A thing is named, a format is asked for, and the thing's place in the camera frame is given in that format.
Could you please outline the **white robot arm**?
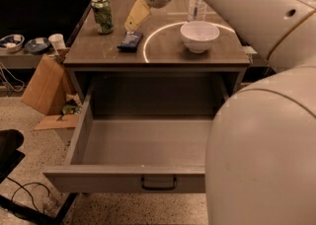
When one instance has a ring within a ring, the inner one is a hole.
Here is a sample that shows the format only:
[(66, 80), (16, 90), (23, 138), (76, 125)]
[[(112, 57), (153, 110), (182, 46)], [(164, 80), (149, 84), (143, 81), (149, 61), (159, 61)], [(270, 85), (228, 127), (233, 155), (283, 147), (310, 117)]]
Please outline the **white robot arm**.
[(231, 96), (211, 124), (209, 224), (316, 225), (315, 2), (204, 1), (275, 71)]

